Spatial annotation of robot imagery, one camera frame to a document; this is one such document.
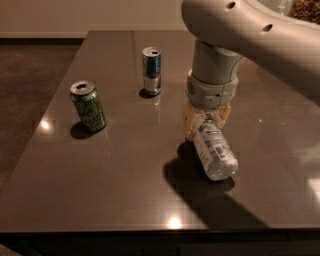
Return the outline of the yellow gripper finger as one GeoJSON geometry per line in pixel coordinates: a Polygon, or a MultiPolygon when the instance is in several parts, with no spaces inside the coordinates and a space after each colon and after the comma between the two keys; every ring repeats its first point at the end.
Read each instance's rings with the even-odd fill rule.
{"type": "Polygon", "coordinates": [[[196,131],[205,121],[206,112],[196,108],[189,99],[183,105],[183,132],[187,141],[192,141],[196,131]]]}
{"type": "Polygon", "coordinates": [[[212,117],[213,122],[216,124],[216,126],[219,129],[222,129],[224,127],[224,125],[229,117],[230,111],[231,111],[231,106],[227,105],[226,107],[219,108],[217,110],[213,110],[210,113],[210,116],[212,117]]]}

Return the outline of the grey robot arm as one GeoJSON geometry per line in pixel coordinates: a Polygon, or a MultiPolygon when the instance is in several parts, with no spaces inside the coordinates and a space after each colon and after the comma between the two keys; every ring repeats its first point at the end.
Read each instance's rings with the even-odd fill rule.
{"type": "Polygon", "coordinates": [[[242,57],[313,102],[320,100],[317,25],[282,16],[257,0],[183,0],[181,11],[196,38],[184,107],[187,139],[194,138],[207,114],[219,127],[224,125],[242,57]]]}

